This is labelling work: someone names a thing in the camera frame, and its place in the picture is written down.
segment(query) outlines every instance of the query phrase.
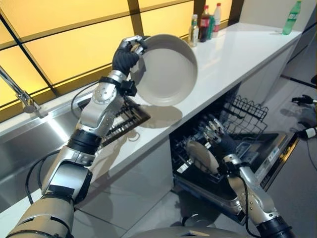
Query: white bowl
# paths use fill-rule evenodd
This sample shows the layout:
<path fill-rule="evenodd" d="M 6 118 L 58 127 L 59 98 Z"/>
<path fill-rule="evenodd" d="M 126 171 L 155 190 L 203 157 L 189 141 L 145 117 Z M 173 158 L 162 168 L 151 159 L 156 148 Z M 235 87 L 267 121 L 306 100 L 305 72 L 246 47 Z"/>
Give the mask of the white bowl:
<path fill-rule="evenodd" d="M 159 34 L 146 39 L 148 49 L 131 69 L 138 94 L 156 106 L 172 106 L 193 90 L 198 74 L 197 60 L 182 39 Z"/>

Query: dish rack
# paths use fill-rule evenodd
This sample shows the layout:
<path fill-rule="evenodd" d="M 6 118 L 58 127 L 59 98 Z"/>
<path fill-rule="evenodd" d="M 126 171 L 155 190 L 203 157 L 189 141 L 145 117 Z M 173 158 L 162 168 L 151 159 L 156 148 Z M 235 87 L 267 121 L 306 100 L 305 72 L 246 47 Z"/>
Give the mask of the dish rack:
<path fill-rule="evenodd" d="M 203 136 L 204 125 L 212 116 L 216 117 L 225 127 L 228 134 L 238 145 L 236 154 L 243 162 L 251 163 L 256 157 L 257 152 L 248 151 L 252 143 L 263 134 L 267 127 L 264 118 L 268 108 L 248 101 L 246 98 L 228 93 L 217 101 L 203 109 L 200 113 L 177 129 L 170 137 L 172 166 L 175 174 L 182 174 L 187 168 L 193 167 L 196 161 L 192 161 L 186 152 L 188 140 L 197 141 L 205 145 L 211 152 L 212 146 Z M 209 174 L 209 180 L 215 183 L 221 181 L 223 176 L 220 174 Z"/>
<path fill-rule="evenodd" d="M 142 110 L 139 104 L 128 97 L 124 97 L 123 106 L 115 115 L 109 132 L 103 137 L 102 147 L 117 140 L 150 118 L 150 115 Z"/>

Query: plastic bottle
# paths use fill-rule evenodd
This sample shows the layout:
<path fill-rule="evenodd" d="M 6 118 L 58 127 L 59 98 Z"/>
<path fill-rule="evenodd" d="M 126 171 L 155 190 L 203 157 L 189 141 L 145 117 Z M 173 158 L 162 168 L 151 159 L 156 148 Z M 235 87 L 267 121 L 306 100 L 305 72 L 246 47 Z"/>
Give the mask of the plastic bottle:
<path fill-rule="evenodd" d="M 213 28 L 213 32 L 218 32 L 219 31 L 219 27 L 220 27 L 220 19 L 221 19 L 221 3 L 217 3 L 217 7 L 216 9 L 214 10 L 214 13 L 213 13 L 213 17 L 214 17 L 214 21 L 215 21 L 215 24 L 214 24 L 214 28 Z"/>
<path fill-rule="evenodd" d="M 209 27 L 209 12 L 208 12 L 208 5 L 205 5 L 204 12 L 200 20 L 200 29 L 199 29 L 200 42 L 205 42 L 207 40 L 208 27 Z"/>
<path fill-rule="evenodd" d="M 191 47 L 195 47 L 198 42 L 198 32 L 199 28 L 197 26 L 197 15 L 193 14 L 192 16 L 192 24 L 189 28 L 188 32 L 188 43 Z"/>
<path fill-rule="evenodd" d="M 299 0 L 293 6 L 293 8 L 292 8 L 291 12 L 289 13 L 288 18 L 286 20 L 286 24 L 283 28 L 283 32 L 282 32 L 283 35 L 288 35 L 289 33 L 291 33 L 293 26 L 295 24 L 295 21 L 297 19 L 297 16 L 301 11 L 301 4 L 302 4 L 302 1 Z"/>
<path fill-rule="evenodd" d="M 207 33 L 207 40 L 210 40 L 212 38 L 214 23 L 215 23 L 214 17 L 213 17 L 213 15 L 210 15 L 209 16 L 209 27 L 208 27 L 208 33 Z"/>

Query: yellow window pane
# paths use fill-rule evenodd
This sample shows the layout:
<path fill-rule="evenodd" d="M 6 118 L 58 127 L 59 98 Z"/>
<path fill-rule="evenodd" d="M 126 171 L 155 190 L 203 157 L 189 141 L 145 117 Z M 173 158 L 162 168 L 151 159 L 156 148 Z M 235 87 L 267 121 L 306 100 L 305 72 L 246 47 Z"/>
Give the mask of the yellow window pane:
<path fill-rule="evenodd" d="M 231 11 L 232 0 L 206 0 L 206 5 L 209 6 L 209 13 L 213 14 L 217 7 L 217 3 L 221 3 L 221 21 L 228 20 Z"/>
<path fill-rule="evenodd" d="M 0 51 L 0 65 L 20 88 L 28 93 L 47 87 L 45 81 L 18 46 Z"/>
<path fill-rule="evenodd" d="M 15 99 L 15 92 L 2 80 L 0 76 L 0 106 Z"/>
<path fill-rule="evenodd" d="M 127 0 L 1 0 L 0 7 L 20 37 L 129 11 Z"/>
<path fill-rule="evenodd" d="M 14 39 L 0 21 L 0 48 L 6 47 L 8 43 L 14 44 Z"/>
<path fill-rule="evenodd" d="M 111 63 L 122 38 L 134 35 L 130 16 L 26 43 L 52 83 Z"/>
<path fill-rule="evenodd" d="M 175 0 L 138 0 L 138 1 L 139 1 L 139 8 L 144 8 L 144 7 L 173 2 Z"/>
<path fill-rule="evenodd" d="M 144 35 L 169 33 L 176 36 L 188 34 L 194 1 L 167 6 L 141 13 Z"/>

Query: faucet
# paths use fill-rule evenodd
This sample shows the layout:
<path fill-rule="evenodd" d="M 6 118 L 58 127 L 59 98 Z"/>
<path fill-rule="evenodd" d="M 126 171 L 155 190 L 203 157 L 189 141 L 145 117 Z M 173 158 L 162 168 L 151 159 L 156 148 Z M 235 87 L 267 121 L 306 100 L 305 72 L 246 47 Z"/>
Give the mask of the faucet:
<path fill-rule="evenodd" d="M 0 76 L 9 85 L 9 87 L 15 92 L 16 97 L 22 102 L 23 112 L 31 114 L 35 113 L 39 118 L 43 118 L 48 115 L 46 112 L 42 112 L 41 107 L 34 101 L 34 99 L 26 92 L 23 91 L 19 85 L 6 73 L 4 68 L 0 65 Z"/>

